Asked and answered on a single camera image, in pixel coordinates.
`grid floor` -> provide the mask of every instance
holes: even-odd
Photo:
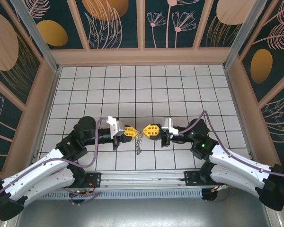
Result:
[[[222,65],[154,65],[67,67],[62,69],[40,148],[39,158],[71,132],[83,116],[118,116],[141,131],[150,123],[171,116],[174,126],[207,110],[213,127],[226,147],[249,158],[237,113]],[[101,128],[108,128],[101,123]],[[200,168],[204,161],[193,157],[191,144],[171,144],[142,139],[142,153],[135,143],[99,145],[96,164],[86,170],[152,170]],[[90,163],[94,146],[79,163]]]

